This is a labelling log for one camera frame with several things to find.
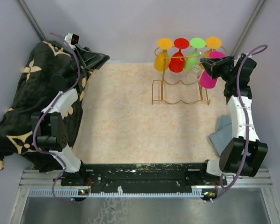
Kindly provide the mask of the clear wine glass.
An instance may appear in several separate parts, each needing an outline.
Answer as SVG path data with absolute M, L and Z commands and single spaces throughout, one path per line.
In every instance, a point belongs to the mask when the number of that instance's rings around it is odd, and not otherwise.
M 189 71 L 187 71 L 187 81 L 189 83 L 193 83 L 200 79 L 201 74 L 202 74 L 202 69 L 200 68 L 199 64 L 192 65 Z

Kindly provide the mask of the pink plastic wine glass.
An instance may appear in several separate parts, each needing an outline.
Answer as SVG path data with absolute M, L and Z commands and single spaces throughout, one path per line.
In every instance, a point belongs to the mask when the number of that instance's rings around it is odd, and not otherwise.
M 221 58 L 225 57 L 225 53 L 222 53 L 220 51 L 212 51 L 210 52 L 209 56 L 210 59 Z M 206 70 L 202 73 L 201 78 L 199 80 L 199 84 L 205 89 L 214 88 L 216 86 L 216 83 L 217 78 L 213 79 Z

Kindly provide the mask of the green plastic wine glass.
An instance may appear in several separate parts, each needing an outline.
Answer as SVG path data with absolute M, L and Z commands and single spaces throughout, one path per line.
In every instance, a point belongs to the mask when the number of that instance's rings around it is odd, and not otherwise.
M 202 49 L 206 46 L 205 40 L 202 39 L 202 38 L 199 38 L 199 37 L 192 38 L 189 43 L 190 43 L 191 47 L 194 48 L 194 51 L 192 51 L 187 57 L 187 60 L 186 60 L 185 65 L 184 65 L 184 70 L 185 71 L 189 71 L 189 69 L 192 65 L 199 64 L 199 62 L 198 62 L 198 55 L 199 55 L 198 50 Z

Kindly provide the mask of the red plastic wine glass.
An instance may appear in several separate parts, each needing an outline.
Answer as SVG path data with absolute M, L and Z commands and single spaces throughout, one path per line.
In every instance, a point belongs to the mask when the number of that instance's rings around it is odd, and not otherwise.
M 178 38 L 174 41 L 174 45 L 178 48 L 178 51 L 173 54 L 168 68 L 171 72 L 180 73 L 183 71 L 185 65 L 185 58 L 182 50 L 189 47 L 189 41 L 185 38 Z

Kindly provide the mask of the orange plastic wine glass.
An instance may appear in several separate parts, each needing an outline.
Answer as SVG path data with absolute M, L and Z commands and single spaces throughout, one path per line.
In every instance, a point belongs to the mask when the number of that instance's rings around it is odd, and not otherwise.
M 199 62 L 199 66 L 202 69 L 202 71 L 204 71 L 204 67 L 203 67 L 202 63 L 200 62 L 200 59 L 201 58 L 210 58 L 211 52 L 216 51 L 217 49 L 222 47 L 222 40 L 216 36 L 211 36 L 211 37 L 207 38 L 205 43 L 206 43 L 206 47 L 209 49 L 205 52 L 200 52 L 198 55 L 198 62 Z
M 168 38 L 161 38 L 158 40 L 157 45 L 160 52 L 156 54 L 154 68 L 157 71 L 166 71 L 170 62 L 168 50 L 173 47 L 173 42 Z

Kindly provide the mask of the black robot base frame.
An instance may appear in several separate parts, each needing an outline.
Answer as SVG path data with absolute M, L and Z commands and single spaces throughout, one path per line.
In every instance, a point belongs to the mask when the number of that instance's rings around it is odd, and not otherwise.
M 77 173 L 64 173 L 62 186 L 80 187 L 79 195 L 171 196 L 193 193 L 205 186 L 206 198 L 217 197 L 219 177 L 206 172 L 206 162 L 82 164 Z

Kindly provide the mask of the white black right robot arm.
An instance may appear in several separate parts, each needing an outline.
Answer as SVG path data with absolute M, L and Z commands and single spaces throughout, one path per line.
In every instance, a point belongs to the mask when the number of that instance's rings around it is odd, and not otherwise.
M 256 133 L 252 118 L 252 92 L 248 85 L 257 63 L 242 54 L 238 60 L 232 56 L 201 58 L 205 71 L 215 79 L 225 81 L 224 96 L 231 113 L 232 139 L 218 160 L 207 162 L 199 173 L 203 184 L 211 184 L 222 173 L 235 174 L 241 168 L 241 176 L 254 177 L 268 152 Z

